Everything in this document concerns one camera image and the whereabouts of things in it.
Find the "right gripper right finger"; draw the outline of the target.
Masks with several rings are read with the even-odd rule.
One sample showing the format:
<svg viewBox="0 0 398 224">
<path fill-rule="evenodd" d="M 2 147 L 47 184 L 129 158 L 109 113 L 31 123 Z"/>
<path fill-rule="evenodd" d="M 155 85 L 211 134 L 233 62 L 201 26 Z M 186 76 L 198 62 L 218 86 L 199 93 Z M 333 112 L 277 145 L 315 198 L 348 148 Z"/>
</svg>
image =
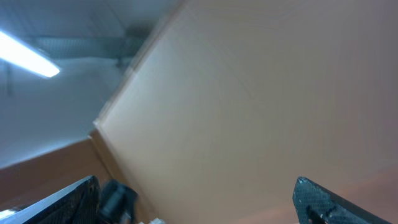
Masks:
<svg viewBox="0 0 398 224">
<path fill-rule="evenodd" d="M 333 192 L 306 177 L 298 177 L 292 200 L 299 223 L 394 222 L 394 181 L 385 178 Z"/>
</svg>

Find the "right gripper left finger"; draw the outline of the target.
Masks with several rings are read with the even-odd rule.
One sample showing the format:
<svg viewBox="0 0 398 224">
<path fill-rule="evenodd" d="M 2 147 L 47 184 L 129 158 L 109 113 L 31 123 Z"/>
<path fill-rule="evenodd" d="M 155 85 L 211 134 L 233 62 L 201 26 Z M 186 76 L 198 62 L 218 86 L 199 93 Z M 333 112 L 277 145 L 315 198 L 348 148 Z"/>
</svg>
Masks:
<svg viewBox="0 0 398 224">
<path fill-rule="evenodd" d="M 1 224 L 95 223 L 100 200 L 98 179 L 89 175 L 1 220 Z"/>
</svg>

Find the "ceiling light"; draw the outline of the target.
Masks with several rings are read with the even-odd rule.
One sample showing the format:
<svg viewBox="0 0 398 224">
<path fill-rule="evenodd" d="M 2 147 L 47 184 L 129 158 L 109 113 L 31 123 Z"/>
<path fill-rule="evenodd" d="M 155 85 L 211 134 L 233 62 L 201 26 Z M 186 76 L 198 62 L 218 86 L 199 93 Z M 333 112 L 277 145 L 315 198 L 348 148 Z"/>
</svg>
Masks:
<svg viewBox="0 0 398 224">
<path fill-rule="evenodd" d="M 1 31 L 1 60 L 45 78 L 52 78 L 60 73 L 59 67 L 49 59 L 3 31 Z"/>
</svg>

